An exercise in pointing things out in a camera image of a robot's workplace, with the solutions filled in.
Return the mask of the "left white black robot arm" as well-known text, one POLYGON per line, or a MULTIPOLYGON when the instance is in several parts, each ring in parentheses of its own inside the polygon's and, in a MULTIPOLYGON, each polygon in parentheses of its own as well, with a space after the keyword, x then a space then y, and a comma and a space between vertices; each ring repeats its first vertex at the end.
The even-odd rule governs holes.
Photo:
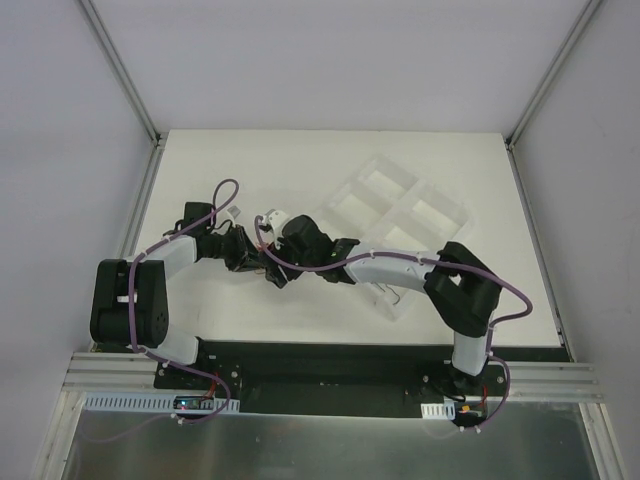
POLYGON ((198 356, 200 340, 172 325, 167 281, 199 260, 221 259, 231 272, 262 268, 260 254, 245 229, 232 224, 220 233, 201 218, 214 210, 210 203, 188 202, 178 228, 189 231, 167 238, 140 262, 106 259, 99 263, 90 317, 94 342, 138 348, 178 363, 176 375, 188 388, 204 387, 210 363, 198 356))

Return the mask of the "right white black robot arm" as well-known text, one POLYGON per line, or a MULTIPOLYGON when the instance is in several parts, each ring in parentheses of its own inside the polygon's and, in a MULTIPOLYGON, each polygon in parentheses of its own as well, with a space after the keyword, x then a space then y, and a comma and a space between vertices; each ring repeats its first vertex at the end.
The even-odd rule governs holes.
POLYGON ((497 277, 460 243, 437 253, 384 250, 358 239, 332 239, 307 215, 272 210, 254 220, 262 253, 281 280, 314 273, 329 283, 376 284, 427 295, 454 333, 450 382, 473 394, 486 381, 489 323, 502 287, 497 277))

